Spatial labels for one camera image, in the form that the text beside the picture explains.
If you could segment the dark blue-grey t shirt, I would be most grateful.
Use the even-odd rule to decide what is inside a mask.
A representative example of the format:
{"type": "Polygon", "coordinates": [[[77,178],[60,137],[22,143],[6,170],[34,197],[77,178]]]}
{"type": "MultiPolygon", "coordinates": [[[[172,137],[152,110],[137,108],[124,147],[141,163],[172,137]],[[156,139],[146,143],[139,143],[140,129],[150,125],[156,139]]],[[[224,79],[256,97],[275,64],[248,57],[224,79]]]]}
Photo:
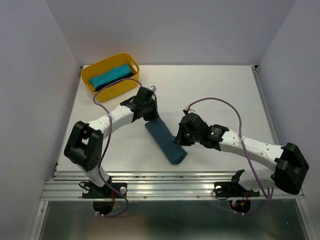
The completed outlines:
{"type": "Polygon", "coordinates": [[[174,143],[175,137],[161,118],[148,121],[144,126],[171,165],[179,165],[184,160],[188,153],[174,143]]]}

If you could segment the yellow plastic basket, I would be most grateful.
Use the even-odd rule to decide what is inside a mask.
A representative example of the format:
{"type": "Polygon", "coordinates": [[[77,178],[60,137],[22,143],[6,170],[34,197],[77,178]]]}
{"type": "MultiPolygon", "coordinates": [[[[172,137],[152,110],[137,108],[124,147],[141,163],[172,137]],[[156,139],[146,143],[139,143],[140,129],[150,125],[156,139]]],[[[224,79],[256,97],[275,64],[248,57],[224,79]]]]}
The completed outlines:
{"type": "Polygon", "coordinates": [[[128,53],[118,53],[85,67],[81,78],[97,102],[105,102],[135,88],[140,67],[128,53]]]}

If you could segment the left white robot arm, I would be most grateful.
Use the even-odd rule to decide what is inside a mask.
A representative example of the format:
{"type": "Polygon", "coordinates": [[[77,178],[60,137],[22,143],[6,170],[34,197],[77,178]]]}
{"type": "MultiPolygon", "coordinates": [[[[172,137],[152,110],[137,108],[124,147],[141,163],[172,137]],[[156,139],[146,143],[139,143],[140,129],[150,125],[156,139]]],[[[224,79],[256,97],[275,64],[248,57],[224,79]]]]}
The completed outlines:
{"type": "Polygon", "coordinates": [[[74,124],[67,140],[64,156],[77,165],[94,184],[94,191],[100,197],[111,193],[111,177],[102,164],[103,142],[111,140],[111,134],[136,120],[156,120],[159,117],[156,87],[141,86],[136,95],[121,102],[106,115],[85,123],[74,124]]]}

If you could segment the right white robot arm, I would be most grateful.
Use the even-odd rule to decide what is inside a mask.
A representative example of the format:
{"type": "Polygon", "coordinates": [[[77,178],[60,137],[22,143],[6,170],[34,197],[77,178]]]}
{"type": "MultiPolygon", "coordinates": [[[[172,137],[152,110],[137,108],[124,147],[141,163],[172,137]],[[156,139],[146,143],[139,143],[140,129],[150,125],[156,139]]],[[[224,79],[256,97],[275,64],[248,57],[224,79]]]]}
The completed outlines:
{"type": "Polygon", "coordinates": [[[309,170],[297,145],[272,145],[247,137],[240,137],[225,126],[207,125],[196,113],[186,114],[179,123],[174,143],[192,146],[199,143],[207,149],[249,157],[263,169],[238,170],[226,184],[221,184],[220,195],[238,197],[259,187],[275,188],[298,195],[309,170]]]}

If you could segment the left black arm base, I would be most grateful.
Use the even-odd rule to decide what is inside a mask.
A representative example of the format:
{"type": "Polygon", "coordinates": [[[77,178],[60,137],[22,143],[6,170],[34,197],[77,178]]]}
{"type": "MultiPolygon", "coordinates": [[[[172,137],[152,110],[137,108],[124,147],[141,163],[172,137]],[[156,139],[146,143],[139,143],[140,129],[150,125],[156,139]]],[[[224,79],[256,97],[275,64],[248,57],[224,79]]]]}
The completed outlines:
{"type": "Polygon", "coordinates": [[[79,187],[82,189],[83,199],[123,199],[120,194],[127,196],[126,182],[114,182],[111,183],[111,187],[117,192],[110,189],[108,186],[98,187],[90,181],[81,181],[79,187]]]}

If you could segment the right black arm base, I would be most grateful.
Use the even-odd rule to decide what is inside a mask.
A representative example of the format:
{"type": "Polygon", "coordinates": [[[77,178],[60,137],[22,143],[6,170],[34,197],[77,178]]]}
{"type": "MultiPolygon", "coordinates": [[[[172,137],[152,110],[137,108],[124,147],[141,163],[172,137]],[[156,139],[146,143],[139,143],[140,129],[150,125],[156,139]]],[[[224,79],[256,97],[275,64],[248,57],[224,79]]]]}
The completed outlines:
{"type": "Polygon", "coordinates": [[[220,181],[214,183],[214,189],[211,194],[222,200],[229,198],[242,198],[242,197],[259,197],[260,193],[253,190],[246,190],[240,184],[240,177],[242,176],[244,169],[238,170],[230,181],[220,181]]]}

